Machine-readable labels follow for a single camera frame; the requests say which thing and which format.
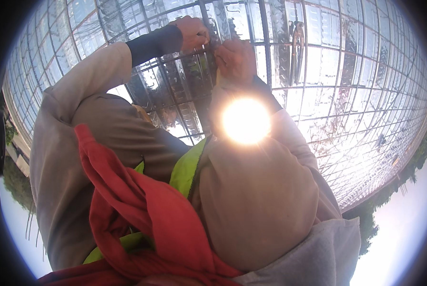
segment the tree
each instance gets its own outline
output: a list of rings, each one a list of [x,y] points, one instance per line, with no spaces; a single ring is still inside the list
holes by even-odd
[[[342,214],[342,217],[345,219],[359,217],[359,230],[361,236],[360,257],[368,252],[371,239],[376,236],[379,231],[379,226],[376,225],[374,221],[374,212],[381,206],[387,204],[390,201],[391,195],[397,193],[399,186],[404,184],[407,180],[415,184],[417,182],[415,172],[416,170],[422,169],[425,162],[427,162],[427,130],[414,155],[399,173],[399,181],[395,180],[382,187],[380,191],[376,192],[369,199]]]
[[[18,134],[15,126],[10,122],[5,125],[5,144],[10,145],[13,137]]]
[[[4,186],[11,193],[23,209],[30,210],[33,207],[31,183],[11,157],[5,157],[4,163]]]

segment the yellow safety vest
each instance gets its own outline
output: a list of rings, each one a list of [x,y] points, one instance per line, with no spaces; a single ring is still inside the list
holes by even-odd
[[[196,175],[197,166],[199,163],[199,159],[204,151],[204,147],[206,142],[210,139],[210,137],[206,137],[197,143],[194,147],[192,147],[188,152],[186,152],[175,164],[172,173],[170,175],[169,185],[174,187],[177,191],[181,192],[185,198],[188,198],[190,194],[194,176]],[[143,174],[143,170],[145,168],[145,163],[142,160],[137,167],[134,168],[140,174]],[[119,240],[121,242],[121,246],[125,249],[126,252],[131,252],[136,249],[139,243],[142,242],[142,239],[146,239],[148,243],[154,249],[154,243],[152,239],[142,232],[134,232],[128,234],[124,237],[120,237]],[[83,264],[88,264],[103,258],[103,255],[98,247],[93,249],[91,253],[86,257]]]

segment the worker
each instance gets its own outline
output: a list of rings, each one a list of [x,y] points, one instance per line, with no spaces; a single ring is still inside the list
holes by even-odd
[[[234,278],[238,283],[348,284],[359,252],[358,221],[342,220],[297,125],[257,77],[250,43],[227,40],[215,51],[219,77],[209,110],[213,135],[201,146],[190,149],[140,118],[126,100],[106,93],[127,83],[131,68],[209,40],[201,20],[185,16],[99,49],[44,91],[30,179],[52,269],[79,266],[96,249],[88,221],[94,186],[83,171],[74,133],[85,123],[125,167],[143,162],[145,175],[166,183],[176,180],[176,164],[185,154],[200,151],[185,195],[214,252],[246,273]],[[269,114],[270,133],[259,144],[237,144],[221,124],[224,108],[244,96]]]

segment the red cloth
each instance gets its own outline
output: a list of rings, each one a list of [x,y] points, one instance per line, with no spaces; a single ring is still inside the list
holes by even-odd
[[[156,274],[191,277],[205,285],[238,285],[242,273],[220,260],[188,200],[170,185],[125,168],[97,143],[85,124],[75,127],[83,168],[96,187],[89,222],[105,259],[45,275],[44,285],[130,285]],[[156,252],[125,252],[119,237],[132,225],[154,239]]]

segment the fist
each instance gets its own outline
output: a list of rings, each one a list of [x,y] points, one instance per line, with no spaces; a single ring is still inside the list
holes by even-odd
[[[215,51],[216,65],[224,78],[238,84],[250,84],[256,75],[256,57],[249,41],[226,40]]]
[[[182,32],[182,51],[190,52],[193,49],[202,49],[210,41],[209,31],[199,18],[185,16],[169,23],[175,25]]]

